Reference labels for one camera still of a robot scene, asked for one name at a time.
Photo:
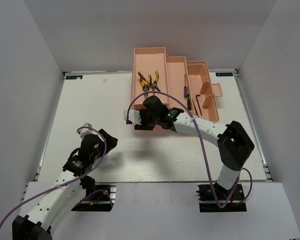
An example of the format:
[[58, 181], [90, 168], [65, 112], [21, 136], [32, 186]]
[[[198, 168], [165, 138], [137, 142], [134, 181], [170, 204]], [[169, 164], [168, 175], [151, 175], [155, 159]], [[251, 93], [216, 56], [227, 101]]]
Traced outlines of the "yellow needle-nose pliers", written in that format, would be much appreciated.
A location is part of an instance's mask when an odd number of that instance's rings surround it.
[[152, 85], [152, 76], [149, 74], [148, 78], [145, 78], [140, 71], [138, 71], [137, 74], [139, 76], [140, 85], [144, 93], [144, 98], [147, 99], [149, 96], [150, 87]]

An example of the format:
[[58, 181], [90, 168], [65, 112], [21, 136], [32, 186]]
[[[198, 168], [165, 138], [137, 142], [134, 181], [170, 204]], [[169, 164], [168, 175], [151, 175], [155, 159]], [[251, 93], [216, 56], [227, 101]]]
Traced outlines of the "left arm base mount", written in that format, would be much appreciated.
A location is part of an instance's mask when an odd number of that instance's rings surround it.
[[73, 212], [110, 212], [115, 203], [116, 185], [95, 184], [85, 190], [84, 199], [77, 203]]

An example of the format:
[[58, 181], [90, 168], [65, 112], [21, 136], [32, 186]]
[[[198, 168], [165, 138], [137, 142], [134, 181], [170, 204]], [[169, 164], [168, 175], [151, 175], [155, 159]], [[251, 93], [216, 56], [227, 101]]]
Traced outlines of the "long brown hex key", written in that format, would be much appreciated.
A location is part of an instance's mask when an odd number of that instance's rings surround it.
[[202, 110], [201, 110], [201, 106], [200, 106], [200, 101], [199, 101], [199, 97], [200, 96], [201, 96], [200, 94], [196, 94], [195, 98], [196, 98], [196, 102], [197, 102], [197, 105], [198, 105], [198, 108], [199, 108], [200, 115], [202, 116], [203, 114], [202, 114]]

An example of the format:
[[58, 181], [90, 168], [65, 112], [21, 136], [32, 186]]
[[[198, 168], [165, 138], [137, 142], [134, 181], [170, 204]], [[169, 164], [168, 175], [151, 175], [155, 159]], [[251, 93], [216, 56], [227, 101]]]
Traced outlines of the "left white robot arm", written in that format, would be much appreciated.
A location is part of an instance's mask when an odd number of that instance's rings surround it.
[[89, 173], [117, 146], [118, 139], [89, 125], [80, 127], [77, 133], [80, 146], [70, 153], [52, 190], [45, 192], [27, 214], [18, 215], [12, 222], [14, 240], [51, 240], [53, 231], [76, 205], [97, 192], [110, 195], [104, 189], [96, 189], [96, 181]]

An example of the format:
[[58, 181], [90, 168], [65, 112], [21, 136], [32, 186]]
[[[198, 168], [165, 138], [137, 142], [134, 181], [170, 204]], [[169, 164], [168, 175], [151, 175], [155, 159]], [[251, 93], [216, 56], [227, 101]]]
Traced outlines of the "black green screwdriver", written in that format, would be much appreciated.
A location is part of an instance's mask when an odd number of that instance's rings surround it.
[[187, 102], [187, 109], [189, 111], [191, 111], [192, 110], [192, 105], [191, 105], [191, 99], [190, 99], [190, 95], [189, 94], [187, 94], [187, 96], [186, 96], [186, 102]]

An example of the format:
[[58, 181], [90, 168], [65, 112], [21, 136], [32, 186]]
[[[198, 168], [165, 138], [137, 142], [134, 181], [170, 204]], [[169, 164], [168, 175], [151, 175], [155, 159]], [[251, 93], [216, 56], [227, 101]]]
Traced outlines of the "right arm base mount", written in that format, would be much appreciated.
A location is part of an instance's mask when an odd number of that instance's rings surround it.
[[217, 206], [209, 184], [198, 185], [196, 193], [198, 196], [200, 213], [239, 213], [247, 211], [246, 203], [239, 203], [245, 198], [241, 184], [237, 185], [232, 197], [224, 208], [219, 208]]

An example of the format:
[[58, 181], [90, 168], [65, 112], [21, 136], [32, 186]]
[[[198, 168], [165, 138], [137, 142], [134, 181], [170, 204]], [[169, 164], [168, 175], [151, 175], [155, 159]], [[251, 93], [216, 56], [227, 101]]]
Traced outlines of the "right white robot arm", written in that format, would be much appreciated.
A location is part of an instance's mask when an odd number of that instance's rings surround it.
[[229, 124], [195, 118], [183, 109], [168, 108], [152, 95], [144, 100], [143, 109], [130, 110], [125, 116], [135, 124], [136, 130], [152, 131], [155, 126], [176, 133], [201, 136], [218, 148], [223, 166], [216, 180], [216, 195], [226, 200], [234, 193], [235, 181], [255, 145], [243, 126], [232, 121]]

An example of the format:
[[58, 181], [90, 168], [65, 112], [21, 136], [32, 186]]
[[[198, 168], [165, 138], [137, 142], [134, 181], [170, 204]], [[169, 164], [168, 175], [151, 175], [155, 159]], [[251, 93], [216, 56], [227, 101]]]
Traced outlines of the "yellow side cutter pliers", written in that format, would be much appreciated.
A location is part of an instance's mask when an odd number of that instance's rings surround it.
[[150, 77], [150, 86], [154, 92], [155, 91], [161, 92], [160, 88], [158, 87], [159, 79], [160, 79], [160, 75], [159, 75], [159, 72], [156, 70], [155, 71], [155, 80], [152, 81], [152, 78]]

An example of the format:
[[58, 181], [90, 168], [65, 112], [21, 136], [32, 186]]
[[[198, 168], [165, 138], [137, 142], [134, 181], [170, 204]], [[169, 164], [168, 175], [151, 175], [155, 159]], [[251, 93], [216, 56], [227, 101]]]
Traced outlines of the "blue handled screwdriver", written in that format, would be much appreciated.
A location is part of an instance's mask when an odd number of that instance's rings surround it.
[[186, 78], [186, 74], [184, 75], [183, 96], [184, 96], [185, 99], [188, 97], [188, 87], [187, 87], [187, 78]]

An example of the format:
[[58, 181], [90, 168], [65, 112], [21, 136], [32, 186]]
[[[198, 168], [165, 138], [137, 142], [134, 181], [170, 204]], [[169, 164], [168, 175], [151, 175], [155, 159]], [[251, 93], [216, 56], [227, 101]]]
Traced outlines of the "pink plastic toolbox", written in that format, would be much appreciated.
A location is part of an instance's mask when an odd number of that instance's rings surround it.
[[[132, 100], [143, 92], [138, 71], [146, 78], [151, 74], [152, 79], [155, 79], [156, 70], [159, 73], [158, 87], [160, 90], [175, 97], [184, 105], [187, 105], [187, 99], [184, 98], [184, 75], [186, 75], [186, 85], [191, 101], [190, 112], [211, 122], [220, 120], [216, 98], [221, 97], [223, 92], [219, 83], [212, 83], [207, 63], [205, 61], [187, 61], [184, 56], [169, 56], [165, 47], [134, 49], [131, 78]], [[200, 94], [198, 99], [202, 116], [197, 105], [196, 94]]]

